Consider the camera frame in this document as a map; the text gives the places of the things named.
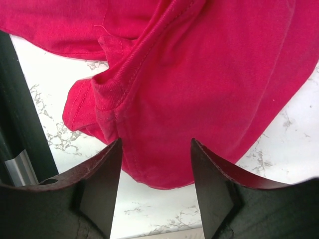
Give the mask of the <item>magenta t shirt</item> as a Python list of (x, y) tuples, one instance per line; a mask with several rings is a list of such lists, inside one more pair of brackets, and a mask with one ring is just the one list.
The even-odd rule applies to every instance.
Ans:
[(70, 89), (63, 122), (123, 142), (122, 169), (194, 182), (195, 138), (236, 163), (319, 59), (316, 0), (3, 0), (0, 28), (108, 70)]

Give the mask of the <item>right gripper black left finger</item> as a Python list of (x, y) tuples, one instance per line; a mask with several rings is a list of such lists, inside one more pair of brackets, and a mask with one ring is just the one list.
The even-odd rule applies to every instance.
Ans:
[(1, 238), (109, 238), (122, 157), (122, 141), (117, 139), (92, 158), (38, 185), (1, 185)]

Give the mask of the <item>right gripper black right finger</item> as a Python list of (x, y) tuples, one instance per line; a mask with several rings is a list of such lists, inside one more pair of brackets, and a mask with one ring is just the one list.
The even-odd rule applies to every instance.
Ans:
[(316, 239), (319, 180), (288, 185), (248, 172), (191, 141), (191, 165), (207, 239)]

